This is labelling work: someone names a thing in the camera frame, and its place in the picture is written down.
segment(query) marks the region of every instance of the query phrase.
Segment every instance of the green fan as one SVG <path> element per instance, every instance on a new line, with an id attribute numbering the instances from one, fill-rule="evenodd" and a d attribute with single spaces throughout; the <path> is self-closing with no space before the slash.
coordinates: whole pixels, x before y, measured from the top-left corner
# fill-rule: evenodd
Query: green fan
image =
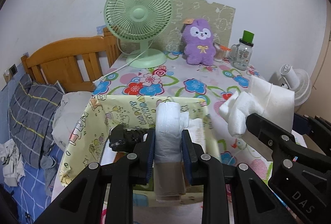
<path id="1" fill-rule="evenodd" d="M 140 50 L 126 59 L 135 68 L 152 68 L 167 60 L 163 52 L 149 48 L 148 41 L 169 24 L 171 0 L 107 0 L 104 16 L 107 28 L 123 41 L 140 43 Z"/>

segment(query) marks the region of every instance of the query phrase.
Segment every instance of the blue bed sheet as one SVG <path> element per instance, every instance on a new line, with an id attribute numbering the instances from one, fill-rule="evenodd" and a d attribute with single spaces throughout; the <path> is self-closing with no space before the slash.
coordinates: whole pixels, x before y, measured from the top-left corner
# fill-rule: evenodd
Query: blue bed sheet
<path id="1" fill-rule="evenodd" d="M 54 145 L 50 156 L 56 160 L 57 167 L 61 162 L 62 155 L 63 151 L 57 145 Z M 4 184 L 4 187 L 8 192 L 14 191 L 13 197 L 17 202 L 20 223 L 29 224 L 25 220 L 25 212 L 31 215 L 33 222 L 51 203 L 51 197 L 47 196 L 45 192 L 43 169 L 35 169 L 24 160 L 24 171 L 25 177 L 22 177 L 19 181 L 22 189 L 20 186 L 9 187 L 6 184 Z"/>

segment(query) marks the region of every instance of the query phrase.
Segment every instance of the silver screw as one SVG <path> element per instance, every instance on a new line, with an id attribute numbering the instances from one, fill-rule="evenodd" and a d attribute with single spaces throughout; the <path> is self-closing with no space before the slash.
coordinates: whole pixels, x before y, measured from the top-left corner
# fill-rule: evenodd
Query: silver screw
<path id="1" fill-rule="evenodd" d="M 290 161 L 289 159 L 284 159 L 284 161 L 283 161 L 283 165 L 284 165 L 286 168 L 290 169 L 290 168 L 292 168 L 293 163 L 292 163 L 292 161 Z"/>
<path id="2" fill-rule="evenodd" d="M 201 155 L 201 159 L 202 159 L 202 160 L 210 160 L 211 157 L 210 157 L 210 155 L 208 155 L 208 154 L 202 154 L 202 155 Z"/>
<path id="3" fill-rule="evenodd" d="M 94 170 L 94 169 L 96 169 L 98 166 L 99 166 L 99 164 L 98 164 L 97 162 L 91 162 L 91 163 L 88 165 L 88 168 L 90 168 L 91 170 Z"/>
<path id="4" fill-rule="evenodd" d="M 288 141 L 290 138 L 289 138 L 287 135 L 282 135 L 282 139 L 283 139 L 284 141 Z"/>
<path id="5" fill-rule="evenodd" d="M 248 165 L 246 163 L 239 164 L 239 169 L 246 171 L 248 170 Z"/>
<path id="6" fill-rule="evenodd" d="M 137 157 L 137 154 L 136 153 L 130 153 L 130 154 L 127 154 L 126 156 L 128 159 L 135 159 Z"/>

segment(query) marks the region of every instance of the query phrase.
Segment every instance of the purple plush toy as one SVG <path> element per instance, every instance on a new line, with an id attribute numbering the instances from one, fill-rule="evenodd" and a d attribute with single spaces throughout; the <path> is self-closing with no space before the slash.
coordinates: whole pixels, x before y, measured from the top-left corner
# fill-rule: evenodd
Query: purple plush toy
<path id="1" fill-rule="evenodd" d="M 216 49 L 212 44 L 213 35 L 207 20 L 195 19 L 192 24 L 186 25 L 183 39 L 186 42 L 184 53 L 188 64 L 213 65 Z"/>

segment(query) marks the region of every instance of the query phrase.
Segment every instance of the star print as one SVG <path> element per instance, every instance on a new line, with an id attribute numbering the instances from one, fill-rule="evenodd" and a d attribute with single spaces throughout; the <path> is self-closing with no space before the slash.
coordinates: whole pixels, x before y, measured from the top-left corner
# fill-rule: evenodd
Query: star print
<path id="1" fill-rule="evenodd" d="M 86 167 L 86 166 L 88 165 L 88 159 L 85 158 L 84 161 L 83 161 L 83 163 L 84 163 L 84 165 L 85 165 L 85 167 Z"/>

